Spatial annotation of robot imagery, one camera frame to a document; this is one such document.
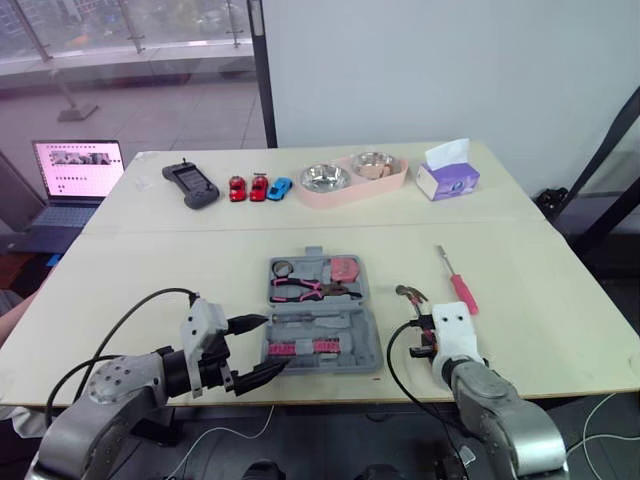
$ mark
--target railing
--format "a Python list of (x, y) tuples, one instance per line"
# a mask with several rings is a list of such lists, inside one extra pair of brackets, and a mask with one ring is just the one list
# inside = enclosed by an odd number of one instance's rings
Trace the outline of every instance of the railing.
[(0, 0), (0, 61), (250, 42), (245, 0)]

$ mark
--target black game controller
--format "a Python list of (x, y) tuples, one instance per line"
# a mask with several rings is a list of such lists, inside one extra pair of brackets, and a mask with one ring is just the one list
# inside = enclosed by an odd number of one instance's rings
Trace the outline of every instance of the black game controller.
[(215, 202), (220, 191), (193, 163), (182, 159), (182, 163), (162, 169), (162, 176), (175, 183), (184, 193), (184, 203), (194, 210)]

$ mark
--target screwdriver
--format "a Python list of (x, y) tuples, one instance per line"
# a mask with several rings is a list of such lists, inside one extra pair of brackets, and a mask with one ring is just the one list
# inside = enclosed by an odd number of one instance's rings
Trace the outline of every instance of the screwdriver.
[(464, 283), (462, 276), (453, 271), (453, 267), (451, 266), (451, 263), (449, 263), (449, 257), (447, 257), (447, 252), (444, 251), (442, 245), (436, 245), (436, 247), (451, 272), (451, 283), (453, 284), (453, 289), (456, 291), (456, 295), (458, 295), (458, 299), (467, 304), (467, 308), (471, 315), (475, 315), (478, 313), (478, 304), (473, 298), (473, 295), (471, 295), (469, 287)]

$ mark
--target toy car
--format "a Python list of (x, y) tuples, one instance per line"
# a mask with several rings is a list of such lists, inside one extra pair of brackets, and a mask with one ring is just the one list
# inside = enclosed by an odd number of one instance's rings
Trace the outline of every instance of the toy car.
[(269, 186), (269, 180), (262, 173), (256, 173), (251, 182), (251, 192), (249, 193), (249, 200), (252, 202), (264, 202), (267, 196), (267, 187)]
[(234, 175), (229, 180), (229, 199), (232, 202), (242, 202), (246, 198), (247, 191), (244, 178)]
[(271, 184), (267, 198), (274, 201), (282, 200), (292, 186), (293, 182), (290, 178), (280, 177)]

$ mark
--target gray tool case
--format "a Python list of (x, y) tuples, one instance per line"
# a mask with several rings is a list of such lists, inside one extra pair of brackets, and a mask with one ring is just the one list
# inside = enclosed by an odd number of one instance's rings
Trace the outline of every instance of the gray tool case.
[[(331, 258), (354, 259), (359, 274), (354, 283), (343, 283), (349, 291), (362, 295), (325, 296), (321, 300), (277, 303), (272, 297), (295, 297), (309, 292), (308, 288), (285, 285), (274, 286), (278, 278), (273, 272), (276, 262), (293, 266), (287, 278), (331, 282)], [(373, 315), (363, 303), (368, 296), (366, 275), (362, 262), (354, 255), (322, 255), (321, 247), (307, 247), (304, 257), (272, 258), (269, 264), (269, 304), (273, 307), (267, 323), (262, 358), (291, 359), (284, 374), (308, 373), (368, 373), (382, 365), (380, 339)], [(318, 345), (332, 345), (339, 352), (317, 353)]]

